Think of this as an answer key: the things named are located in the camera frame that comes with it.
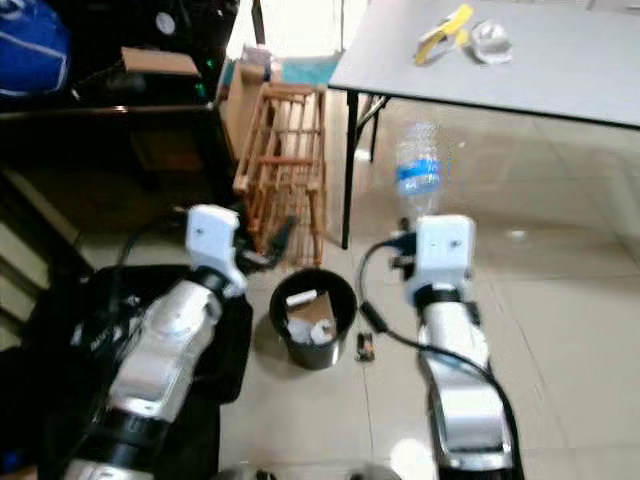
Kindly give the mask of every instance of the trash can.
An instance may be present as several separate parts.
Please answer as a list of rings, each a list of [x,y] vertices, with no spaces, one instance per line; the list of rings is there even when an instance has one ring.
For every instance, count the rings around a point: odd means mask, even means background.
[[[318,290],[327,292],[331,299],[331,307],[336,319],[336,337],[323,345],[297,343],[291,339],[287,329],[286,299],[291,295]],[[351,285],[328,270],[309,268],[290,275],[278,285],[269,305],[269,316],[273,326],[282,337],[289,350],[291,359],[309,370],[322,370],[335,365],[342,351],[344,340],[353,325],[357,311],[356,295]]]

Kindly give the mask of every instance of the tiled floor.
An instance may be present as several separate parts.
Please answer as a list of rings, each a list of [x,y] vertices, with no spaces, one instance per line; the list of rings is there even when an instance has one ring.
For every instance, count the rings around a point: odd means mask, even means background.
[[[332,94],[329,107],[330,231],[337,238],[344,97]],[[475,295],[494,369],[519,420],[528,478],[636,478],[640,136],[394,101],[382,115],[375,163],[356,166],[351,248],[330,244],[325,255],[325,268],[350,281],[366,246],[385,238],[400,216],[393,145],[402,123],[415,119],[442,126],[442,151],[450,155],[442,211],[478,223]],[[134,262],[184,261],[164,243],[151,243]],[[109,263],[110,250],[102,247],[93,242],[87,251]],[[181,255],[179,247],[173,251]],[[335,367],[308,372],[292,365],[266,318],[281,277],[250,281],[255,337],[242,394],[222,411],[222,465],[250,461],[285,480],[330,480],[376,463],[402,478],[434,478],[415,353],[380,337],[376,361],[356,363],[355,334],[366,329],[359,318]],[[380,308],[413,334],[414,314],[384,259],[370,277]],[[402,459],[410,454],[422,463],[406,471]]]

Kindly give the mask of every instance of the wooden rack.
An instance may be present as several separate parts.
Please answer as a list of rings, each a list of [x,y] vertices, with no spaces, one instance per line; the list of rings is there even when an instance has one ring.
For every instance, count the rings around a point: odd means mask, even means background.
[[[287,260],[319,266],[327,214],[325,90],[265,83],[238,163],[234,190],[264,251],[289,215],[298,218]]]

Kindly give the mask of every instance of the yellow object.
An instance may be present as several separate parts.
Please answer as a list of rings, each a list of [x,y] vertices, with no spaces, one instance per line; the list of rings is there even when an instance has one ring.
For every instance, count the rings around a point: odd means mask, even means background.
[[[446,42],[448,37],[452,37],[456,45],[464,45],[468,41],[469,34],[461,29],[469,21],[471,15],[473,15],[473,8],[464,3],[435,29],[423,35],[418,40],[418,52],[415,55],[414,63],[416,65],[423,64],[441,42],[446,43],[448,47],[450,43]]]

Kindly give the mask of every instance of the blue bag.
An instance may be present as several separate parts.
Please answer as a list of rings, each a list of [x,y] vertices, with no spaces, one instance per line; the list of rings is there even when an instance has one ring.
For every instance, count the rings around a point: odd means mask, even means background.
[[[64,87],[70,34],[42,0],[0,0],[0,96]]]

